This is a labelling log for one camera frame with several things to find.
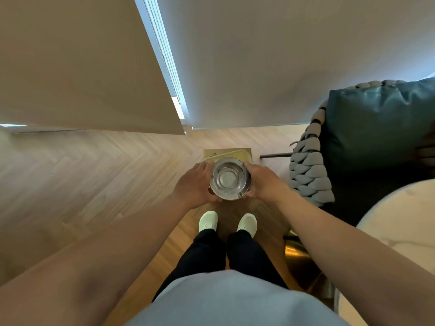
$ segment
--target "wooden floor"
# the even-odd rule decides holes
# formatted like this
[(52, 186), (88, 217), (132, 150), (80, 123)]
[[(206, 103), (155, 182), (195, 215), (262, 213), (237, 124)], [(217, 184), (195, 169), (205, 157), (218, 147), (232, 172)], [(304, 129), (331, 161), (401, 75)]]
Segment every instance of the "wooden floor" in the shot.
[[(203, 158), (203, 149), (251, 147), (291, 151), (306, 125), (187, 130), (186, 136), (109, 131), (11, 135), (0, 130), (0, 285), (94, 231), (160, 201), (178, 178)], [(264, 159), (289, 181), (289, 158)], [(191, 210), (111, 313), (106, 325), (122, 325), (148, 305), (198, 233), (207, 210), (219, 213), (223, 239), (245, 213), (258, 220), (255, 239), (291, 288), (282, 235), (289, 225), (262, 202), (223, 202)]]

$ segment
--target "left hand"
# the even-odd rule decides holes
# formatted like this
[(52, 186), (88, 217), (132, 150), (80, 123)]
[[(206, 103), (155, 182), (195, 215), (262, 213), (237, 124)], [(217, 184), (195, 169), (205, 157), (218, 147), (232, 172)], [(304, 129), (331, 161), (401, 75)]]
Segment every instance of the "left hand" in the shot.
[(172, 194), (189, 209), (222, 199), (208, 191), (215, 163), (201, 162), (188, 170), (175, 185)]

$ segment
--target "white sneaker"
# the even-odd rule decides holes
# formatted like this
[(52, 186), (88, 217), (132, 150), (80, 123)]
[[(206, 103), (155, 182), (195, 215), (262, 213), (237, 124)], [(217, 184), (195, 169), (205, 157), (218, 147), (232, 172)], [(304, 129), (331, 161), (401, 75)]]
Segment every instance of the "white sneaker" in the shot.
[(199, 220), (199, 232), (205, 229), (213, 229), (216, 231), (218, 225), (217, 225), (217, 213), (213, 210), (210, 210), (208, 212), (205, 212), (201, 219)]
[(253, 214), (244, 214), (237, 227), (237, 231), (239, 230), (248, 231), (253, 238), (257, 232), (257, 219), (255, 216)]

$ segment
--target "round table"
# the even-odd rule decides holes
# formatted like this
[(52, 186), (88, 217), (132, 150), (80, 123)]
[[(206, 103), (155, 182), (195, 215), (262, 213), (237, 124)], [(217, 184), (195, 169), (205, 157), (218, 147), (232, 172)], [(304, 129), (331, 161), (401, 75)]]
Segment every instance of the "round table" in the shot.
[[(435, 273), (435, 180), (394, 191), (374, 205), (357, 228)], [(338, 291), (334, 308), (351, 326), (367, 325)]]

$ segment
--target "right hand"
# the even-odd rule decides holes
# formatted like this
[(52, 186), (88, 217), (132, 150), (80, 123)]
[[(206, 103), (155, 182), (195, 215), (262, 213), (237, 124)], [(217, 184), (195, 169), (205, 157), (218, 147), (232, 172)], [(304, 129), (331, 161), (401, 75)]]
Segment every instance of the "right hand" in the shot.
[(257, 198), (266, 203), (277, 204), (288, 199), (292, 194), (289, 186), (284, 183), (269, 167), (244, 163), (251, 174), (251, 188), (243, 198)]

